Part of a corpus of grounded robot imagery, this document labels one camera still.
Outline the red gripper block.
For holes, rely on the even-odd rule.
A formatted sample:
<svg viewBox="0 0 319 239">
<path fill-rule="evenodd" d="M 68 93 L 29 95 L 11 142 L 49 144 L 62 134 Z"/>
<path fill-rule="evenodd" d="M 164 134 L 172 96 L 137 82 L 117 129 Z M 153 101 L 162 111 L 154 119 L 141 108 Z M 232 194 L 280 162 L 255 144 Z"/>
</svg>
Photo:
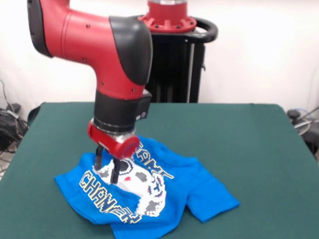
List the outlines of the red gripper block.
<svg viewBox="0 0 319 239">
<path fill-rule="evenodd" d="M 99 171 L 102 168 L 104 148 L 114 157 L 114 168 L 111 173 L 111 184 L 117 184 L 121 169 L 120 159 L 131 157 L 140 144 L 139 138 L 134 133 L 120 135 L 109 134 L 97 128 L 93 119 L 88 123 L 88 135 L 99 146 L 96 148 L 94 169 Z"/>
</svg>

